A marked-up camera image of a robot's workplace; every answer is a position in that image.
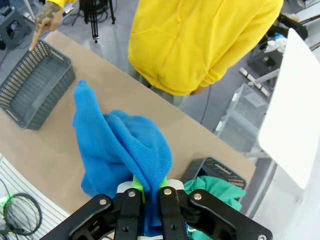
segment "tattoo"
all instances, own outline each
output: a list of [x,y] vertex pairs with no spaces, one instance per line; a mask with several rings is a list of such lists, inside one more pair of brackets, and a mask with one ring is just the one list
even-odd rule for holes
[[47,1],[39,13],[35,16],[35,31],[38,32],[44,19],[54,18],[54,13],[58,13],[62,8],[52,1]]

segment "white slatted surface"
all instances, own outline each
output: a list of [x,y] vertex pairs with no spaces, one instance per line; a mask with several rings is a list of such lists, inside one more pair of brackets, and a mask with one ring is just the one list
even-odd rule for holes
[[[9,162],[4,156],[0,154],[0,178],[5,182],[10,194],[15,193],[27,193],[35,198],[39,203],[42,210],[42,224],[37,232],[32,236],[34,240],[42,238],[46,233],[51,231],[59,223],[69,217],[69,213],[63,210],[61,207],[52,202],[49,198],[43,195],[38,189],[36,189],[27,179],[25,179]],[[0,198],[6,197],[5,187],[0,182]],[[17,201],[19,207],[28,214],[31,226],[35,226],[36,218],[30,205],[21,200]],[[21,222],[24,222],[26,217],[21,211],[16,211]],[[16,240],[14,235],[8,235],[10,240]],[[32,237],[18,236],[20,240],[30,240]]]

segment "hand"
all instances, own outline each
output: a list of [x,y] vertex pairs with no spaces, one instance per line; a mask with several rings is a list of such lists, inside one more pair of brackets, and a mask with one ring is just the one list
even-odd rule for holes
[[47,1],[39,13],[35,16],[35,32],[33,34],[32,43],[29,51],[33,51],[36,48],[40,35],[44,31],[53,32],[56,30],[59,21],[62,17],[63,8],[54,2]]
[[191,96],[193,95],[196,95],[196,94],[202,94],[205,90],[206,90],[207,87],[204,87],[204,86],[198,86],[198,88],[194,91],[192,91],[190,93]]

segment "gray pants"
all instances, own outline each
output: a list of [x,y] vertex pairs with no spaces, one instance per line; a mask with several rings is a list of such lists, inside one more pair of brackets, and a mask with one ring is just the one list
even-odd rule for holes
[[186,99],[187,96],[174,96],[170,93],[162,91],[155,86],[152,86],[135,68],[130,64],[128,64],[128,74],[133,77],[135,80],[140,82],[141,84],[145,85],[148,89],[152,90],[156,94],[158,94],[163,99],[167,100],[172,105],[179,107],[183,101]]

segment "tattooed hand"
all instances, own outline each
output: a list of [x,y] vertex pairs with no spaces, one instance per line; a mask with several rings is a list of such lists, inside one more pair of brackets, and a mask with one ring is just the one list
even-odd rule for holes
[[37,45],[40,35],[44,31],[56,30],[62,17],[63,9],[54,2],[47,1],[39,13],[35,16],[35,32],[29,51],[33,51]]

